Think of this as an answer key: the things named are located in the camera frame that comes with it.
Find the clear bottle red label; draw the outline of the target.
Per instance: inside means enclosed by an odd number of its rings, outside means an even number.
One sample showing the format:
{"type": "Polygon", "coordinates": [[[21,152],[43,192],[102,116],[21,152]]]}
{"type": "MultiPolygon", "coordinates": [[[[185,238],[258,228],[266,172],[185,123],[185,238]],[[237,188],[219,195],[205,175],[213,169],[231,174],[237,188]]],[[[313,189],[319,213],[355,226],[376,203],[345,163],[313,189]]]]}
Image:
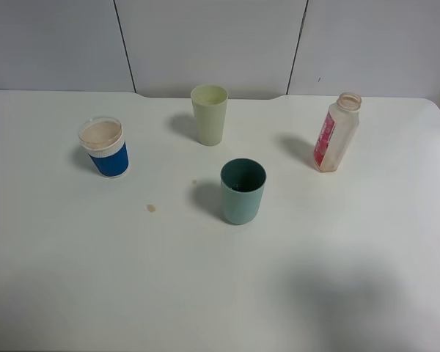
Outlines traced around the clear bottle red label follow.
{"type": "Polygon", "coordinates": [[[313,151],[320,172],[335,172],[359,126],[362,98],[344,92],[329,106],[313,151]]]}

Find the teal plastic cup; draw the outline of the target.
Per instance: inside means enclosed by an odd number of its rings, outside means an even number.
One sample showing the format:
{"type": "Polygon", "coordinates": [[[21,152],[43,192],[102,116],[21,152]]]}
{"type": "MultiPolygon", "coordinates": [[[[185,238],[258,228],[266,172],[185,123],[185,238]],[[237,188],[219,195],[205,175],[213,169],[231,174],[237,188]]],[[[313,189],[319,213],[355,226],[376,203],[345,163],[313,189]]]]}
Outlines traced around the teal plastic cup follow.
{"type": "Polygon", "coordinates": [[[263,166],[249,158],[236,158],[221,168],[221,209],[231,224],[252,221],[258,213],[267,174],[263,166]]]}

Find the pale yellow plastic cup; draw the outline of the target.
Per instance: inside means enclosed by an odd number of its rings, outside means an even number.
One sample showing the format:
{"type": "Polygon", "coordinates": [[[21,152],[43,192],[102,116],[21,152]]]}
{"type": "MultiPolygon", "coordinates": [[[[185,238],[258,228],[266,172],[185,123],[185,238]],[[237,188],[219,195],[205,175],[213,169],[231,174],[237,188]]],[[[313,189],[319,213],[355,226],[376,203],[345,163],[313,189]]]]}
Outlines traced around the pale yellow plastic cup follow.
{"type": "Polygon", "coordinates": [[[199,85],[191,91],[201,144],[215,146],[222,141],[228,97],[226,89],[211,84],[199,85]]]}

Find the blue sleeved clear cup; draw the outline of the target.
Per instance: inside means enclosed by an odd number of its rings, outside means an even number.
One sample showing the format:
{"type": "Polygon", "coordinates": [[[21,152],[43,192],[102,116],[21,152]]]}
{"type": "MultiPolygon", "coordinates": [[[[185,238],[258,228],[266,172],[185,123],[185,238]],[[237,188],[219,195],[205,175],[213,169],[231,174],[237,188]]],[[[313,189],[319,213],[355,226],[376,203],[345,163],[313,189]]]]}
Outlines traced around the blue sleeved clear cup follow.
{"type": "Polygon", "coordinates": [[[129,158],[122,123],[113,117],[93,117],[78,130],[80,145],[104,177],[128,171],[129,158]]]}

